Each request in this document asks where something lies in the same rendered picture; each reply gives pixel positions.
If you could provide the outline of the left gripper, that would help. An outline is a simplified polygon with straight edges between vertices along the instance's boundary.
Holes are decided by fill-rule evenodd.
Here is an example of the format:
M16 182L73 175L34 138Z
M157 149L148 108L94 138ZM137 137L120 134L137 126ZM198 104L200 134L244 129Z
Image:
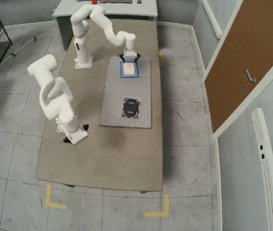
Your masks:
M137 62L137 59L140 57L140 54L137 54L137 58L125 58L125 54L127 53L126 48L124 48L123 54L119 55L119 57L122 59L122 62L124 63L125 59L134 59L134 63ZM123 56L123 57L122 57Z

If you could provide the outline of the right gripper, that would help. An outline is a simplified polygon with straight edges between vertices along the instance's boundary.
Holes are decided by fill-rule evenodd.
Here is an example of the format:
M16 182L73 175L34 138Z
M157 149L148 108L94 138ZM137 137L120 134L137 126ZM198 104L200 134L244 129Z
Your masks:
M84 131L86 131L87 132L87 130L88 130L88 127L89 127L89 124L86 124L86 125L83 125L82 126L82 124L79 122L79 127L80 127L80 129L82 130L82 132L84 132ZM83 129L83 127L84 127L84 129ZM64 138L64 140L63 140L63 142L64 143L70 143L70 144L72 144L71 143L71 140L73 139L72 137L71 137L71 135L65 130L65 134L66 134L66 137ZM66 141L67 140L67 141Z

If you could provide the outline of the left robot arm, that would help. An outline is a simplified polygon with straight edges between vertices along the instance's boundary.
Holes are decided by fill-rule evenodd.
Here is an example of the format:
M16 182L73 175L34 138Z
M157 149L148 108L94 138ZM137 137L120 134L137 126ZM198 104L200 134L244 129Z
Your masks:
M126 42L125 48L127 53L125 54L125 58L137 58L137 54L134 52L137 48L137 46L135 46L136 36L125 31L119 31L117 36L115 36L112 31L111 21L104 16L105 8L98 5L85 4L71 17L72 29L76 37L74 45L78 57L75 59L75 62L77 62L79 66L84 67L91 62L91 59L88 58L87 46L85 46L90 36L88 22L85 21L89 14L91 14L90 19L104 30L107 39L113 45L121 47L124 41Z

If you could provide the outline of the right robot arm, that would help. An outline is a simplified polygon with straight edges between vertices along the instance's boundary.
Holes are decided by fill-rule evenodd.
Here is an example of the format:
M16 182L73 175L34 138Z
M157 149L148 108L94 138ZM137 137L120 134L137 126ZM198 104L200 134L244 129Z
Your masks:
M57 68L57 59L53 55L48 54L31 64L28 67L28 72L38 81L41 87L39 99L45 115L51 121L55 119L57 121L56 123L59 123L62 129L66 129L73 138L71 142L75 146L87 138L88 134L86 131L82 132L79 127L80 119L77 120L71 106L74 102L74 98L65 79L61 76L54 79L51 74L51 71ZM61 92L63 93L52 99L48 106L46 105L47 97L51 99ZM58 119L60 121L58 121Z

